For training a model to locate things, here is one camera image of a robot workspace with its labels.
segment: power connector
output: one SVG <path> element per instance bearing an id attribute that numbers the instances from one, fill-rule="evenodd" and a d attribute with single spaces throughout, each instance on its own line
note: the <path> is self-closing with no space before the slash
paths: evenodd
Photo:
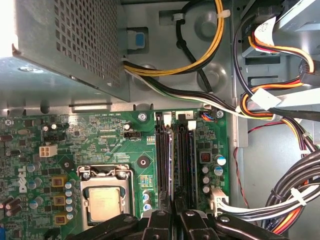
<path id="1" fill-rule="evenodd" d="M 223 214 L 223 212 L 219 210 L 221 207 L 220 202 L 222 201 L 228 204 L 229 197 L 221 190 L 221 188 L 212 186 L 209 204 L 210 209 L 213 211 L 214 217 Z"/>

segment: wire bundle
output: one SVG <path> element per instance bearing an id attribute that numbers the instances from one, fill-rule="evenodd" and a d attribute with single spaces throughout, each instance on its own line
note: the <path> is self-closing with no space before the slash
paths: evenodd
<path id="1" fill-rule="evenodd" d="M 221 0 L 214 0 L 216 12 L 219 15 L 223 11 L 223 5 Z M 223 17 L 218 17 L 217 19 L 217 31 L 213 38 L 213 41 L 209 47 L 209 49 L 205 52 L 205 54 L 198 59 L 196 62 L 184 66 L 179 67 L 171 70 L 156 70 L 156 69 L 150 69 L 146 67 L 141 67 L 139 65 L 133 64 L 128 61 L 124 61 L 125 68 L 135 74 L 138 74 L 140 76 L 150 76 L 150 77 L 160 77 L 160 76 L 169 76 L 169 75 L 176 75 L 176 74 L 188 74 L 197 72 L 198 70 L 201 70 L 204 66 L 206 66 L 209 62 L 211 62 L 216 49 L 219 47 L 223 32 L 225 27 L 225 20 Z"/>

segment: white wire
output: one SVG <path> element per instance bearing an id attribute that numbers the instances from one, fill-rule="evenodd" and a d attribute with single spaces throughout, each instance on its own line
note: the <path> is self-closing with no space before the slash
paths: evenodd
<path id="1" fill-rule="evenodd" d="M 144 82 L 149 88 L 153 89 L 154 91 L 156 91 L 157 93 L 163 95 L 163 96 L 166 96 L 165 94 L 163 94 L 161 91 L 159 91 L 156 87 L 154 87 L 153 85 L 149 84 L 147 81 L 145 81 L 141 76 L 129 71 L 128 69 L 125 69 L 125 72 L 128 73 L 129 75 L 133 76 L 134 78 L 137 78 L 139 79 L 140 81 Z M 242 114 L 239 114 L 238 112 L 236 111 L 232 111 L 232 110 L 229 110 L 223 106 L 221 106 L 220 104 L 214 102 L 214 101 L 211 101 L 211 100 L 207 100 L 207 99 L 204 99 L 204 98 L 201 98 L 201 97 L 193 97 L 193 96 L 181 96 L 181 95 L 176 95 L 176 94 L 169 94 L 167 93 L 168 95 L 171 95 L 175 98 L 178 98 L 178 99 L 185 99 L 185 100 L 196 100 L 198 102 L 201 102 L 201 103 L 204 103 L 204 104 L 209 104 L 217 109 L 221 109 L 227 113 L 230 113 L 230 114 L 233 114 L 237 117 L 241 117 L 241 118 L 245 118 L 245 119 L 252 119 L 252 117 L 250 116 L 246 116 L 246 115 L 242 115 Z"/>
<path id="2" fill-rule="evenodd" d="M 301 192 L 301 197 L 304 198 L 305 196 L 309 195 L 310 193 L 314 192 L 317 188 L 319 187 L 319 185 L 313 185 L 313 186 L 309 186 L 306 190 Z M 272 206 L 266 206 L 266 207 L 261 207 L 261 208 L 251 208 L 251 209 L 247 209 L 247 208 L 240 208 L 240 207 L 234 207 L 234 206 L 229 206 L 227 204 L 225 204 L 223 201 L 219 201 L 220 204 L 220 208 L 229 212 L 229 213 L 250 213 L 252 211 L 260 211 L 260 210 L 268 210 L 268 209 L 273 209 L 276 207 L 282 207 L 285 205 L 289 205 L 292 204 L 294 202 L 298 201 L 295 197 L 284 201 L 282 203 L 276 204 L 276 205 L 272 205 Z"/>

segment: black wire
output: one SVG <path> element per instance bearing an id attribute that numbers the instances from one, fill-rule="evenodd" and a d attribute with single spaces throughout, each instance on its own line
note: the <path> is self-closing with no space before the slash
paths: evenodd
<path id="1" fill-rule="evenodd" d="M 232 111 L 236 110 L 236 108 L 234 106 L 222 101 L 217 96 L 214 96 L 214 95 L 211 95 L 211 94 L 208 94 L 205 92 L 201 92 L 201 91 L 188 91 L 188 90 L 174 89 L 174 88 L 170 88 L 166 85 L 163 85 L 162 83 L 158 82 L 157 80 L 155 80 L 154 78 L 152 78 L 150 76 L 141 76 L 141 77 L 149 84 L 156 86 L 158 89 L 160 89 L 166 93 L 180 95 L 180 96 L 203 98 L 203 99 L 207 99 L 207 100 L 213 101 L 215 103 L 218 103 L 221 106 L 225 107 L 226 109 L 229 109 Z"/>

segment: capacitor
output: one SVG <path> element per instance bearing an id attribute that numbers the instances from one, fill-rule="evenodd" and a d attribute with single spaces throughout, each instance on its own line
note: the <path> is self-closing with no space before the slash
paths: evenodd
<path id="1" fill-rule="evenodd" d="M 6 200 L 0 203 L 0 209 L 4 209 L 6 205 L 14 199 L 13 196 L 8 196 Z"/>
<path id="2" fill-rule="evenodd" d="M 49 131 L 49 127 L 48 127 L 48 126 L 43 126 L 43 127 L 42 127 L 42 130 L 43 130 L 44 132 L 48 132 L 48 131 Z"/>
<path id="3" fill-rule="evenodd" d="M 143 205 L 143 211 L 148 211 L 150 209 L 152 209 L 151 204 L 147 203 L 147 204 Z"/>
<path id="4" fill-rule="evenodd" d="M 28 182 L 28 189 L 34 190 L 41 186 L 42 180 L 40 178 L 36 178 Z"/>
<path id="5" fill-rule="evenodd" d="M 76 184 L 76 181 L 74 179 L 70 179 L 67 181 L 64 185 L 65 189 L 71 189 Z"/>
<path id="6" fill-rule="evenodd" d="M 68 220 L 72 220 L 72 219 L 77 215 L 77 213 L 78 213 L 78 211 L 77 211 L 76 209 L 74 209 L 73 211 L 68 212 L 68 213 L 66 214 L 66 218 L 67 218 Z"/>
<path id="7" fill-rule="evenodd" d="M 222 174 L 224 174 L 224 170 L 222 169 L 221 166 L 216 166 L 213 172 L 216 176 L 221 176 Z"/>
<path id="8" fill-rule="evenodd" d="M 63 130 L 64 126 L 61 123 L 53 123 L 51 124 L 51 129 L 56 131 Z"/>
<path id="9" fill-rule="evenodd" d="M 222 155 L 215 156 L 214 160 L 220 166 L 223 166 L 223 165 L 225 165 L 227 163 L 227 159 Z"/>
<path id="10" fill-rule="evenodd" d="M 17 213 L 19 213 L 22 210 L 22 207 L 20 205 L 15 206 L 14 208 L 12 208 L 11 210 L 6 211 L 6 215 L 8 217 L 14 216 Z"/>
<path id="11" fill-rule="evenodd" d="M 150 192 L 147 190 L 144 190 L 142 193 L 142 202 L 145 203 L 146 201 L 148 201 L 150 199 Z"/>
<path id="12" fill-rule="evenodd" d="M 209 187 L 209 186 L 207 186 L 207 185 L 203 186 L 203 188 L 202 188 L 202 192 L 203 192 L 204 194 L 208 194 L 208 193 L 210 193 L 210 187 Z"/>
<path id="13" fill-rule="evenodd" d="M 66 198 L 66 200 L 65 200 L 65 203 L 67 204 L 67 205 L 70 205 L 70 204 L 72 204 L 74 201 L 75 201 L 75 195 L 72 195 L 72 196 L 69 196 L 69 197 L 67 197 Z"/>
<path id="14" fill-rule="evenodd" d="M 204 176 L 204 177 L 202 178 L 202 182 L 203 182 L 204 184 L 210 183 L 210 177 Z"/>
<path id="15" fill-rule="evenodd" d="M 32 200 L 29 203 L 29 207 L 31 209 L 37 209 L 38 207 L 40 207 L 42 204 L 44 203 L 44 200 L 42 199 L 42 197 L 37 196 L 34 200 Z"/>
<path id="16" fill-rule="evenodd" d="M 132 129 L 132 123 L 131 122 L 126 122 L 123 126 L 125 131 L 129 131 L 130 129 Z"/>
<path id="17" fill-rule="evenodd" d="M 15 157 L 15 156 L 19 156 L 21 154 L 21 151 L 19 149 L 16 150 L 8 150 L 5 152 L 5 155 L 7 157 Z"/>
<path id="18" fill-rule="evenodd" d="M 17 197 L 13 200 L 11 200 L 10 202 L 8 202 L 6 205 L 5 205 L 5 208 L 7 210 L 11 210 L 13 209 L 15 206 L 19 205 L 21 203 L 21 198 Z"/>
<path id="19" fill-rule="evenodd" d="M 0 142 L 10 142 L 14 139 L 12 135 L 0 135 Z"/>
<path id="20" fill-rule="evenodd" d="M 41 163 L 40 163 L 40 162 L 29 163 L 29 164 L 26 166 L 26 170 L 27 170 L 29 173 L 36 172 L 36 171 L 38 171 L 40 168 L 41 168 Z"/>
<path id="21" fill-rule="evenodd" d="M 68 212 L 68 213 L 71 213 L 74 209 L 76 209 L 76 206 L 77 204 L 75 202 L 65 206 L 65 210 Z"/>
<path id="22" fill-rule="evenodd" d="M 204 166 L 204 167 L 201 169 L 201 171 L 202 171 L 204 174 L 207 174 L 207 173 L 209 173 L 209 167 Z"/>
<path id="23" fill-rule="evenodd" d="M 66 195 L 67 197 L 71 197 L 72 194 L 74 194 L 75 191 L 76 191 L 76 189 L 75 189 L 74 187 L 71 187 L 70 189 L 68 189 L 68 190 L 65 191 L 65 195 Z"/>

